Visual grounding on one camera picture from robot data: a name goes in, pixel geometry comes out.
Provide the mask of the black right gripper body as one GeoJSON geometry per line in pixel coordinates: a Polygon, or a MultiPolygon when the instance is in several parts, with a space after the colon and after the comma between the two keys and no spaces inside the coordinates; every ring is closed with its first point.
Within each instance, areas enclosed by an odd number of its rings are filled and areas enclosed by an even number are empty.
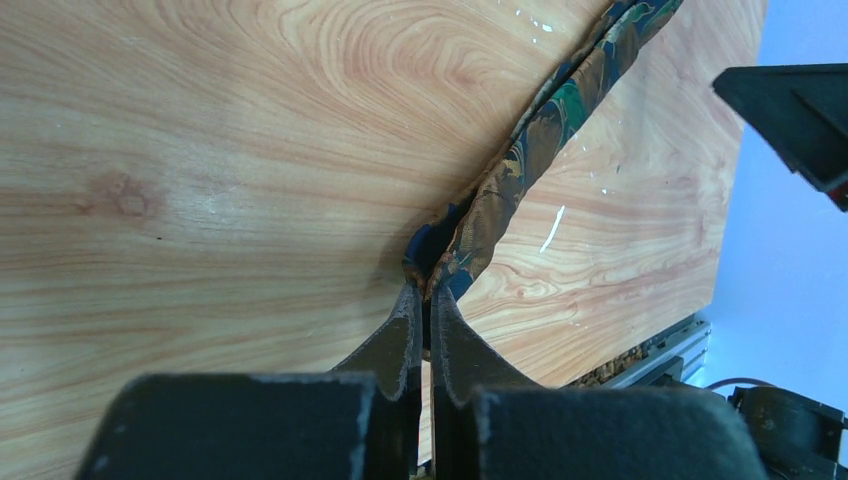
{"type": "Polygon", "coordinates": [[[731,67],[713,91],[787,168],[847,210],[847,65],[731,67]]]}

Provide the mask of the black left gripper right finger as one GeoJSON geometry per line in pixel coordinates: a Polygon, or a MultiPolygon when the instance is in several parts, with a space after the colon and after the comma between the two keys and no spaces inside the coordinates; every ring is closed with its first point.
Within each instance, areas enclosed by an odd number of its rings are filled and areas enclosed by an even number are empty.
{"type": "Polygon", "coordinates": [[[447,287],[430,301],[439,479],[762,479],[740,415],[691,387],[542,387],[463,319],[447,287]]]}

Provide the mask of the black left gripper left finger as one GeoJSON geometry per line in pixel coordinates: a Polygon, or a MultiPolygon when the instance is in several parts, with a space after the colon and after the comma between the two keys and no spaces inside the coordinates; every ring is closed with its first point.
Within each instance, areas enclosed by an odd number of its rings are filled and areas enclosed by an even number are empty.
{"type": "Polygon", "coordinates": [[[155,373],[128,382],[80,479],[406,479],[416,468],[422,305],[324,373],[155,373]]]}

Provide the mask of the dark patterned necktie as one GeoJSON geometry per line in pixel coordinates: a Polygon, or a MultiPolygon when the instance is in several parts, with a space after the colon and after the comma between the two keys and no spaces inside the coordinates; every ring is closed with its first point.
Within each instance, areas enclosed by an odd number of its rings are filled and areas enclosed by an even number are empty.
{"type": "Polygon", "coordinates": [[[527,191],[584,125],[678,1],[613,1],[545,81],[482,172],[410,239],[402,262],[423,301],[460,298],[488,267],[527,191]]]}

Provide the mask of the aluminium frame rail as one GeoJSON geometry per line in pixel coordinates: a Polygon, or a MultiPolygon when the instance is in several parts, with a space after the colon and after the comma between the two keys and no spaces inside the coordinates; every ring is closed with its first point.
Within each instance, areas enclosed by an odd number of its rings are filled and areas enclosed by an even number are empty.
{"type": "Polygon", "coordinates": [[[710,322],[689,315],[567,387],[627,388],[685,383],[705,365],[711,333],[710,322]]]}

